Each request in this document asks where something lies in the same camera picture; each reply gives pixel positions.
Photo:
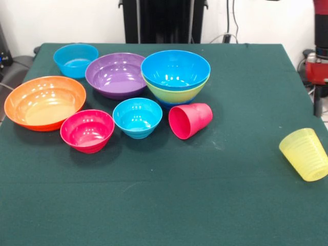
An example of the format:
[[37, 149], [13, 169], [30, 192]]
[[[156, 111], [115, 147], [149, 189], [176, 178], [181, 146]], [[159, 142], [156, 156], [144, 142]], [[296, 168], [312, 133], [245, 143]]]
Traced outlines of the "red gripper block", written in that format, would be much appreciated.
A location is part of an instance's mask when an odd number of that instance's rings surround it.
[[314, 86], [314, 115], [321, 117], [322, 98], [327, 97], [327, 63], [305, 63], [305, 71], [308, 81]]

